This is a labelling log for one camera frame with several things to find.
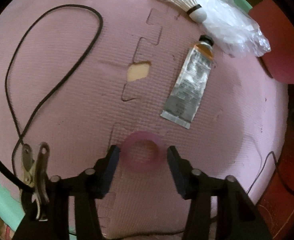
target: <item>silver screw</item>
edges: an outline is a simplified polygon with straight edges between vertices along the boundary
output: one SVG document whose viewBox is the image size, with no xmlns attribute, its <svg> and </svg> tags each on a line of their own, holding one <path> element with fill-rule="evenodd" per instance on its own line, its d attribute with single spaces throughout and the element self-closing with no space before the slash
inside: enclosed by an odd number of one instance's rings
<svg viewBox="0 0 294 240">
<path fill-rule="evenodd" d="M 226 179 L 227 179 L 228 181 L 230 181 L 230 182 L 235 182 L 235 181 L 236 181 L 236 178 L 235 178 L 234 176 L 232 176 L 232 175 L 228 175 L 228 176 L 226 177 Z"/>
<path fill-rule="evenodd" d="M 60 181 L 60 177 L 58 175 L 54 175 L 50 178 L 50 181 L 51 182 L 58 182 L 58 181 Z"/>
<path fill-rule="evenodd" d="M 93 175 L 95 173 L 95 170 L 90 168 L 90 169 L 85 170 L 85 173 L 87 175 Z"/>
<path fill-rule="evenodd" d="M 191 171 L 191 174 L 193 174 L 195 176 L 200 176 L 201 175 L 201 170 L 199 170 L 199 169 L 193 169 Z"/>
</svg>

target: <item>pink tape roll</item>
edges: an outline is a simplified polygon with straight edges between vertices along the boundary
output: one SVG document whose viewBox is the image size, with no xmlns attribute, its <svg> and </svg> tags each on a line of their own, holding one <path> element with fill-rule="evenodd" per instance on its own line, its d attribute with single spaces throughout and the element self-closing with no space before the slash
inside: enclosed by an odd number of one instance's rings
<svg viewBox="0 0 294 240">
<path fill-rule="evenodd" d="M 132 145 L 139 141 L 151 141 L 157 146 L 157 152 L 154 153 L 154 156 L 151 160 L 146 162 L 135 162 L 128 155 Z M 134 172 L 146 172 L 153 171 L 159 168 L 162 163 L 166 160 L 166 145 L 161 140 L 159 135 L 156 135 L 147 131 L 138 131 L 130 134 L 122 143 L 120 147 L 120 159 L 124 165 Z"/>
</svg>

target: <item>crumpled plastic wrap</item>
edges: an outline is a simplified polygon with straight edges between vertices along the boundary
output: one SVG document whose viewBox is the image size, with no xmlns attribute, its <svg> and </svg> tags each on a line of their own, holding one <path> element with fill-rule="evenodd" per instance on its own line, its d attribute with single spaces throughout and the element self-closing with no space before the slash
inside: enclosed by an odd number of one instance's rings
<svg viewBox="0 0 294 240">
<path fill-rule="evenodd" d="M 233 0 L 197 0 L 207 13 L 202 23 L 215 44 L 232 57 L 254 53 L 261 57 L 271 51 L 259 25 Z"/>
</svg>

